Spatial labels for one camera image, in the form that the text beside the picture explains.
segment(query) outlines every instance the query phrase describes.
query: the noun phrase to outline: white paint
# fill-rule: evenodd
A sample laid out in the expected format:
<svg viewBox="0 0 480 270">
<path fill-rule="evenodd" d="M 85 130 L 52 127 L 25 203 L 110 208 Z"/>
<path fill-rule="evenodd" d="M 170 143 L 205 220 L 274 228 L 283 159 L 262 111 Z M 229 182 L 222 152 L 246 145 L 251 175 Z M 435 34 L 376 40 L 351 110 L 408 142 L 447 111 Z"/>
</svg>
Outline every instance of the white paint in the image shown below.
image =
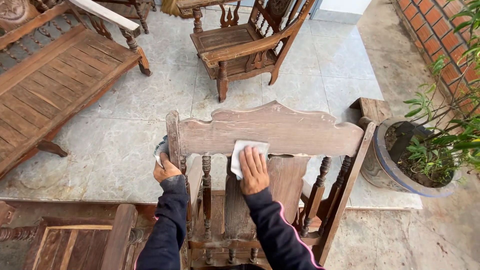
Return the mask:
<svg viewBox="0 0 480 270">
<path fill-rule="evenodd" d="M 321 10 L 363 14 L 372 0 L 323 0 Z"/>
</svg>

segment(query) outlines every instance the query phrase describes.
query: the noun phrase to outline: tile floor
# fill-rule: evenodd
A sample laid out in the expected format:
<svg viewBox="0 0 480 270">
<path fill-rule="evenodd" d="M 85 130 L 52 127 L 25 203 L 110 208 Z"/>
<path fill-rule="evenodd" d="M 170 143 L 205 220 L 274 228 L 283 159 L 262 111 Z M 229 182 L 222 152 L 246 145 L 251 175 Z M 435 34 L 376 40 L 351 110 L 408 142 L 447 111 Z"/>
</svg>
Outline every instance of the tile floor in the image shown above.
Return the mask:
<svg viewBox="0 0 480 270">
<path fill-rule="evenodd" d="M 204 30 L 218 27 L 218 11 L 203 10 Z M 240 14 L 246 22 L 248 11 Z M 67 158 L 40 152 L 0 182 L 0 199 L 156 203 L 161 194 L 152 177 L 155 145 L 166 134 L 165 116 L 177 110 L 181 119 L 210 119 L 218 108 L 251 108 L 272 100 L 298 110 L 322 110 L 338 122 L 353 122 L 360 112 L 348 106 L 358 97 L 383 99 L 355 25 L 307 20 L 297 35 L 277 82 L 270 74 L 229 84 L 218 103 L 216 83 L 209 79 L 189 33 L 193 21 L 150 12 L 150 34 L 138 38 L 150 62 L 151 77 L 134 68 L 96 104 L 65 125 L 54 142 Z M 114 39 L 126 46 L 117 28 Z M 305 179 L 313 184 L 322 157 L 310 160 Z M 213 188 L 223 189 L 226 158 L 213 162 Z M 336 158 L 333 166 L 341 166 Z M 329 175 L 329 189 L 336 175 Z M 418 196 L 389 192 L 358 178 L 349 207 L 420 209 Z"/>
</svg>

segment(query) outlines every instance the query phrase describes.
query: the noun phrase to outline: green plant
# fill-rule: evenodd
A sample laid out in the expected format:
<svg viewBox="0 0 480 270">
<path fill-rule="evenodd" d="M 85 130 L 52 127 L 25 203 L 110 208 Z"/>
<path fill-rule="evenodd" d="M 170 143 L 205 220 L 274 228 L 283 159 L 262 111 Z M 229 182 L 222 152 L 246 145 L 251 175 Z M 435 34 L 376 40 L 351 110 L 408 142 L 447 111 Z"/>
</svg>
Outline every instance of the green plant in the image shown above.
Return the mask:
<svg viewBox="0 0 480 270">
<path fill-rule="evenodd" d="M 451 18 L 466 16 L 467 20 L 458 25 L 454 32 L 468 28 L 471 35 L 468 50 L 459 61 L 466 61 L 468 67 L 478 70 L 480 37 L 475 33 L 480 28 L 480 0 L 464 2 L 464 5 L 465 8 Z M 411 109 L 405 117 L 413 117 L 411 122 L 421 121 L 416 128 L 430 125 L 426 130 L 432 131 L 425 137 L 413 137 L 407 147 L 411 170 L 435 182 L 449 180 L 460 167 L 480 169 L 480 115 L 477 112 L 480 107 L 480 79 L 462 84 L 465 80 L 463 73 L 456 79 L 454 98 L 450 102 L 444 100 L 440 105 L 432 103 L 432 96 L 441 83 L 442 72 L 449 61 L 446 56 L 440 56 L 430 66 L 435 82 L 420 85 L 420 90 L 415 92 L 416 98 L 404 101 L 410 104 Z M 452 114 L 455 118 L 443 121 Z"/>
</svg>

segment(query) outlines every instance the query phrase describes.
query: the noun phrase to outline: hand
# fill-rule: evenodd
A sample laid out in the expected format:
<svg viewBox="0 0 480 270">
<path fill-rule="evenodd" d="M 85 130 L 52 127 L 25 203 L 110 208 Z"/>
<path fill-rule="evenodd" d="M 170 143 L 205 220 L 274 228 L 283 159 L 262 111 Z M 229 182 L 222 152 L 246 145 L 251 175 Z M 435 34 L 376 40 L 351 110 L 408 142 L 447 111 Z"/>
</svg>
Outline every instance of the hand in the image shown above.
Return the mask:
<svg viewBox="0 0 480 270">
<path fill-rule="evenodd" d="M 259 193 L 270 185 L 265 155 L 259 155 L 258 149 L 250 146 L 240 152 L 240 166 L 243 179 L 240 188 L 243 194 Z"/>
<path fill-rule="evenodd" d="M 181 174 L 180 170 L 170 162 L 167 154 L 160 153 L 160 160 L 162 161 L 164 169 L 157 162 L 155 162 L 155 169 L 153 169 L 153 177 L 155 177 L 155 180 L 159 183 L 169 177 Z"/>
</svg>

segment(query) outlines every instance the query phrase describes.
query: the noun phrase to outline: brick wall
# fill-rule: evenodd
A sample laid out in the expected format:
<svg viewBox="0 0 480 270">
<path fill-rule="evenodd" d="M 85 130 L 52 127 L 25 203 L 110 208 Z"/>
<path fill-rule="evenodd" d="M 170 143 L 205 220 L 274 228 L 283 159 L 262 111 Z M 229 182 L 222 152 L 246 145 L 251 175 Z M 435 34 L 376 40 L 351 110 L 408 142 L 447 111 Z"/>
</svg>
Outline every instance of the brick wall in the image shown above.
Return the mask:
<svg viewBox="0 0 480 270">
<path fill-rule="evenodd" d="M 466 17 L 450 18 L 463 8 L 463 2 L 455 0 L 396 0 L 394 6 L 402 21 L 407 24 L 415 45 L 422 52 L 425 61 L 430 64 L 440 55 L 445 55 L 450 62 L 442 71 L 444 85 L 443 94 L 448 97 L 460 95 L 465 91 L 468 81 L 479 78 L 473 66 L 467 67 L 465 60 L 457 64 L 463 52 L 467 50 L 467 41 L 470 39 L 468 28 L 453 33 L 453 29 L 466 20 Z M 465 79 L 458 77 L 467 70 Z M 472 110 L 472 105 L 465 106 L 465 110 Z"/>
</svg>

